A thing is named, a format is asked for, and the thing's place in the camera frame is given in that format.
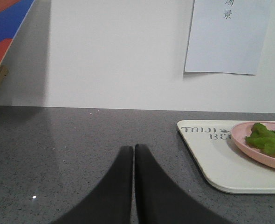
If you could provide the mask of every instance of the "serving tray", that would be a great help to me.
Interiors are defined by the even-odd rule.
[[[242,120],[182,120],[177,129],[215,188],[233,194],[275,194],[275,169],[244,154],[231,139]]]

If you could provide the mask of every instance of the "gray countertop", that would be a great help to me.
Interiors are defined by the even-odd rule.
[[[227,194],[207,183],[177,132],[185,119],[275,121],[275,114],[0,106],[0,224],[49,224],[97,185],[121,146],[137,143],[212,211],[236,224],[275,224],[275,195]]]

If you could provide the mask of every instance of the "pink bowl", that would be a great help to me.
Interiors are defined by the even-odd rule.
[[[261,153],[259,149],[250,147],[245,142],[245,137],[250,136],[250,134],[252,133],[251,131],[252,126],[254,125],[254,123],[257,123],[257,122],[265,125],[269,130],[275,130],[275,122],[271,122],[271,121],[244,122],[244,123],[237,124],[232,128],[231,137],[234,143],[237,145],[237,147],[246,155],[248,155],[249,157],[251,157],[252,159],[260,163],[263,163],[267,166],[275,168],[274,157]]]

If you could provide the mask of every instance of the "white paper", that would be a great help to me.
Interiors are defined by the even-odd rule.
[[[185,72],[255,75],[271,0],[195,0]]]

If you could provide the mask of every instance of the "green vegetable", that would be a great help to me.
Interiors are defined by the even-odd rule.
[[[275,154],[275,131],[268,130],[261,123],[255,123],[251,130],[252,133],[249,137],[245,137],[245,142],[265,154]]]

